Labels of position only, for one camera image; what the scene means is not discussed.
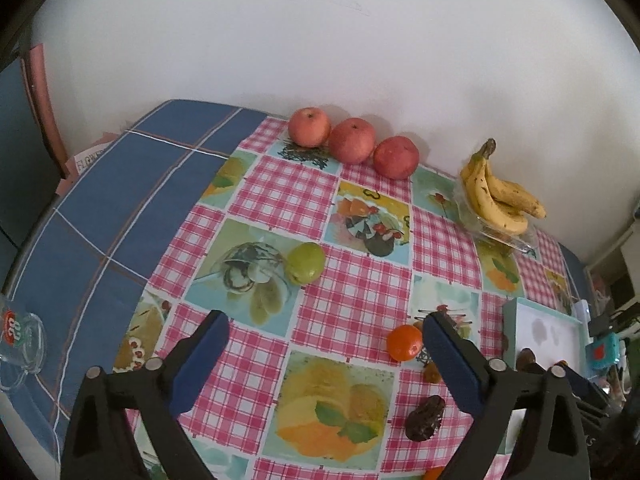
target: glass mug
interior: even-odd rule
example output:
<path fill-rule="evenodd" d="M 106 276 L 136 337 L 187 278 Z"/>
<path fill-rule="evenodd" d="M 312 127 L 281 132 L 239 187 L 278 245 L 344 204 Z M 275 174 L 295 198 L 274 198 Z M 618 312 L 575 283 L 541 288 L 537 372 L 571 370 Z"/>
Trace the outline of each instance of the glass mug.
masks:
<path fill-rule="evenodd" d="M 0 391 L 15 390 L 27 374 L 42 370 L 45 348 L 46 337 L 40 318 L 0 295 L 0 364 L 8 363 L 18 368 L 12 384 L 3 384 L 0 376 Z"/>

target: screw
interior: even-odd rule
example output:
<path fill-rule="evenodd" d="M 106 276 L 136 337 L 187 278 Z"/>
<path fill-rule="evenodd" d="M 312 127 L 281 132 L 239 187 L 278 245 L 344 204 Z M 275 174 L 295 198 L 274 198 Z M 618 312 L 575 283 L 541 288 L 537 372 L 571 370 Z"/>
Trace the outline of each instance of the screw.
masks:
<path fill-rule="evenodd" d="M 152 357 L 145 363 L 145 368 L 147 370 L 158 370 L 162 366 L 162 359 L 159 357 Z"/>
<path fill-rule="evenodd" d="M 566 372 L 564 371 L 564 368 L 562 368 L 561 366 L 558 366 L 558 365 L 553 365 L 551 367 L 551 373 L 553 375 L 555 375 L 555 377 L 558 377 L 560 379 L 563 378 L 566 375 Z"/>
<path fill-rule="evenodd" d="M 489 361 L 489 368 L 491 368 L 491 370 L 495 370 L 496 372 L 503 372 L 507 369 L 507 363 L 505 363 L 502 359 L 491 359 Z"/>
<path fill-rule="evenodd" d="M 98 375 L 100 375 L 100 367 L 99 366 L 92 366 L 91 368 L 89 368 L 86 371 L 86 377 L 87 379 L 95 379 Z"/>

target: table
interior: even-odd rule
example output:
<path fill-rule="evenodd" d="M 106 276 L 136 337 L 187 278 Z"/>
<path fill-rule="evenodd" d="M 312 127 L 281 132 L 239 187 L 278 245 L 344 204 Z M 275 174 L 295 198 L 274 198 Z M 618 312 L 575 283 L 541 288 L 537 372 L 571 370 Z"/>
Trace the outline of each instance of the table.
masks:
<path fill-rule="evenodd" d="M 12 403 L 54 456 L 87 368 L 165 356 L 217 308 L 233 319 L 229 345 L 180 416 L 217 475 L 418 478 L 447 463 L 471 419 L 443 384 L 423 381 L 421 362 L 393 362 L 386 334 L 444 304 L 470 322 L 485 356 L 500 356 L 509 298 L 566 308 L 551 236 L 536 231 L 539 250 L 527 255 L 474 241 L 456 224 L 450 176 L 421 166 L 411 181 L 390 181 L 297 149 L 286 126 L 255 110 L 166 102 L 54 204 L 10 293 L 49 337 L 43 371 Z M 307 240 L 322 245 L 326 266 L 296 287 L 281 258 Z M 434 394 L 446 402 L 440 431 L 409 441 L 406 415 Z M 507 458 L 487 478 L 500 478 Z"/>

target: dried date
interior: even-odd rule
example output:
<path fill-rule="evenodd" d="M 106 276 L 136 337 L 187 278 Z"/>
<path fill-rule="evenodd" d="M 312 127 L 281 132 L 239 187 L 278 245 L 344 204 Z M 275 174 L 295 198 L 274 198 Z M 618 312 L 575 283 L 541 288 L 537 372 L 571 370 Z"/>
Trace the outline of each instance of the dried date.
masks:
<path fill-rule="evenodd" d="M 420 402 L 404 422 L 406 437 L 414 442 L 429 440 L 440 429 L 444 406 L 444 399 L 437 395 Z"/>
<path fill-rule="evenodd" d="M 536 362 L 536 355 L 531 348 L 523 348 L 516 359 L 516 370 L 523 372 L 527 369 L 527 366 Z"/>

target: banana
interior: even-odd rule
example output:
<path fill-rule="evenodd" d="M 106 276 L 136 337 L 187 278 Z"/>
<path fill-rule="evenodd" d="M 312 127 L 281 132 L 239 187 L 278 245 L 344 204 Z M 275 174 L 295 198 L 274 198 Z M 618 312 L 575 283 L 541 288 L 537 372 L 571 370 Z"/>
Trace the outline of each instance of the banana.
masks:
<path fill-rule="evenodd" d="M 469 157 L 468 163 L 465 164 L 465 167 L 460 171 L 460 178 L 462 182 L 466 183 L 466 180 L 471 176 L 474 167 L 479 162 L 481 156 L 484 158 L 488 158 L 495 151 L 495 139 L 487 139 L 486 142 L 480 147 L 480 149 L 475 152 L 471 157 Z"/>
<path fill-rule="evenodd" d="M 489 161 L 486 163 L 486 182 L 491 196 L 496 200 L 511 205 L 519 211 L 529 213 L 535 218 L 544 218 L 546 216 L 545 207 L 540 203 L 540 200 L 520 184 L 509 182 L 508 180 L 500 180 L 494 176 Z"/>
<path fill-rule="evenodd" d="M 520 212 L 500 206 L 489 193 L 486 182 L 487 160 L 480 157 L 466 181 L 466 194 L 476 213 L 500 230 L 511 235 L 520 235 L 527 230 L 527 219 Z"/>

